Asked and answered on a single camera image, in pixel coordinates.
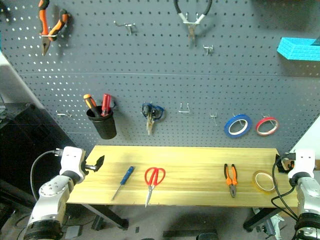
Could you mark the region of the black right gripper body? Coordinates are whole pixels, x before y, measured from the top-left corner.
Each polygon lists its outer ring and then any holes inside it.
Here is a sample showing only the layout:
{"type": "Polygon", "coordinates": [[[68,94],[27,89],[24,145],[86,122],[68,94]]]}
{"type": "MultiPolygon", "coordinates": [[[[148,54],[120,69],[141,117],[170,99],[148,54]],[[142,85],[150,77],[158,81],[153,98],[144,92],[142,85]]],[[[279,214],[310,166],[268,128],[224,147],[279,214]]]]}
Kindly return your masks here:
{"type": "Polygon", "coordinates": [[[287,174],[295,166],[296,154],[284,153],[283,155],[276,154],[275,163],[279,173],[287,174]]]}

